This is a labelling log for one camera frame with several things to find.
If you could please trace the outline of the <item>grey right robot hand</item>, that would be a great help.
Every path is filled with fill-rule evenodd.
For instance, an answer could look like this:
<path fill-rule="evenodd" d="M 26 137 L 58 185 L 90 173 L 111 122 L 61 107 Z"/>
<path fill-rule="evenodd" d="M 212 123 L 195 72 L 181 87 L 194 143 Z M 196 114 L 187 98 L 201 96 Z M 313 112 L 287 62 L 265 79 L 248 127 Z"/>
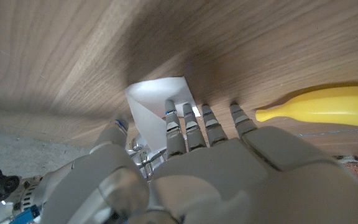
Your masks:
<path fill-rule="evenodd" d="M 167 160 L 166 149 L 153 150 L 138 134 L 126 146 L 126 151 L 145 179 L 150 180 L 154 170 Z"/>

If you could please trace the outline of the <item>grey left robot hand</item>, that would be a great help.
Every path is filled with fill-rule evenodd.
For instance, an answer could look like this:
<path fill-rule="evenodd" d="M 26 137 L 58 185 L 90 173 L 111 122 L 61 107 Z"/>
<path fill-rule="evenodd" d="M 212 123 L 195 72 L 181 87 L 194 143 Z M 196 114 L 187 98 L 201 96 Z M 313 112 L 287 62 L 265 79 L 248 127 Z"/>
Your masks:
<path fill-rule="evenodd" d="M 144 178 L 112 117 L 43 207 L 42 223 L 358 223 L 358 180 L 335 158 L 278 128 L 258 128 L 238 105 L 228 139 L 209 106 L 206 133 L 185 106 L 182 133 L 167 101 L 167 160 Z"/>

